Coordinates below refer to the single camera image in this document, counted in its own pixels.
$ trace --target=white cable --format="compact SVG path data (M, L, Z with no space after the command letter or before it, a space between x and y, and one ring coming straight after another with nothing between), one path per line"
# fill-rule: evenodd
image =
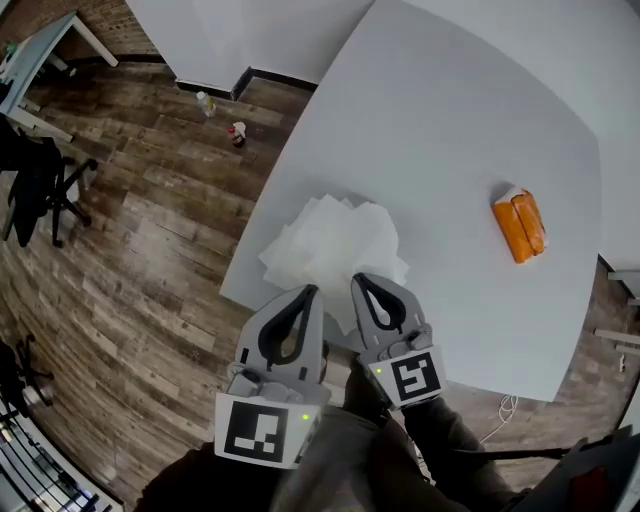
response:
M498 409L498 416L500 417L500 425L494 428L491 432L489 432L486 436L482 438L480 443L484 443L487 439L489 439L493 434L495 434L498 430L504 427L507 423L510 423L513 419L513 416L516 413L516 409L518 407L518 397L513 395L505 395L500 400L500 408Z

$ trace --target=table top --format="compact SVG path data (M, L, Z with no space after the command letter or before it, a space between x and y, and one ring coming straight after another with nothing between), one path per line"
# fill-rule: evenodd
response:
M53 48L58 44L62 36L69 30L76 11L50 23L39 32L30 36L19 52L16 52L9 62L9 72L4 81L13 80L9 94L0 103L0 114L8 114L9 111L20 104L36 73L44 64Z
M533 193L549 238L525 265L490 206L509 184ZM294 129L221 293L264 305L280 290L258 254L283 224L310 197L361 197L389 210L448 378L552 400L593 284L600 187L595 136L535 77L454 24L376 2ZM325 339L357 332L329 319Z

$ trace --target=wall baseboard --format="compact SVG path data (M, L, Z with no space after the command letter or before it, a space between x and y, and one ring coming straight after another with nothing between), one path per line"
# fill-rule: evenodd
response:
M128 55L114 55L119 62L143 62L152 64L166 64L161 55L148 55L148 54L128 54ZM100 64L104 62L104 59L100 56L86 57L83 59L72 59L65 61L70 67L86 66L89 64ZM277 82L280 84L288 85L290 87L296 87L309 92L315 92L318 88L317 84L307 82L306 80L300 80L299 78L293 78L279 73L273 73L271 71L264 71L262 69L254 69L248 67L242 76L238 79L236 84L230 91L225 89L218 89L204 84L196 84L180 79L176 79L176 85L179 89L190 92L204 91L210 96L215 98L222 98L229 101L238 101L238 98L242 95L244 90L251 82L252 78L262 78L263 80L269 80L270 82Z
M231 89L230 91L218 89L216 87L210 87L207 85L189 83L180 79L176 80L176 85L178 86L178 88L185 91L204 91L209 96L213 96L214 98L222 98L229 101L238 101L238 98L240 98L244 90L249 85L249 82L251 82L252 78L262 78L263 80L269 80L271 82L289 85L291 87L296 87L298 89L303 89L310 92L314 92L318 88L316 84L307 82L305 80L300 80L299 78L292 78L290 76L280 75L278 73L272 73L271 71L263 71L261 69L254 69L251 67L247 68L247 70L242 73L242 76L238 79L236 84L233 86L233 89Z
M118 62L145 62L148 64L166 64L161 55L149 55L141 53L114 55L114 57L118 60ZM87 66L89 64L100 64L104 62L104 59L99 55L96 55L95 57L65 60L65 62L69 67L77 68L78 66Z

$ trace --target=black office chair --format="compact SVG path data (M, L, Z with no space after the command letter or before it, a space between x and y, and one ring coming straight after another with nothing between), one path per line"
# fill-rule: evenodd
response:
M69 210L78 217L84 226L91 225L91 217L85 215L67 198L67 192L77 182L84 171L95 171L98 164L89 159L64 179L67 165L75 161L63 157L53 139L43 137L42 143L29 139L22 130L16 133L4 116L0 116L0 169L17 170L11 191L9 192L9 212L2 230L2 239L7 240L14 227L18 243L26 247L31 240L36 223L40 217L53 210L53 245L62 247L58 239L60 213Z

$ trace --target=wooden floor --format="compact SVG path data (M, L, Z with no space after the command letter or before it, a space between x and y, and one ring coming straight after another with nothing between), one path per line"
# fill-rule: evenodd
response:
M217 101L218 114L207 119L164 66L121 64L85 68L30 97L76 136L60 144L66 154L100 163L80 202L93 225L65 214L62 250L50 244L49 217L28 248L13 238L0 245L0 334L12 343L36 336L39 364L56 376L55 405L36 411L38 420L131 508L162 468L213 438L214 396L248 318L219 287L310 93L253 80L241 101ZM240 150L227 140L235 121L248 127ZM0 174L0 218L12 179ZM613 345L590 333L637 332L633 315L599 266L556 401L521 400L489 446L564 446L608 433L638 362L630 358L620 374ZM479 436L499 424L500 398L461 386L447 393ZM548 468L539 460L502 465L516 488Z

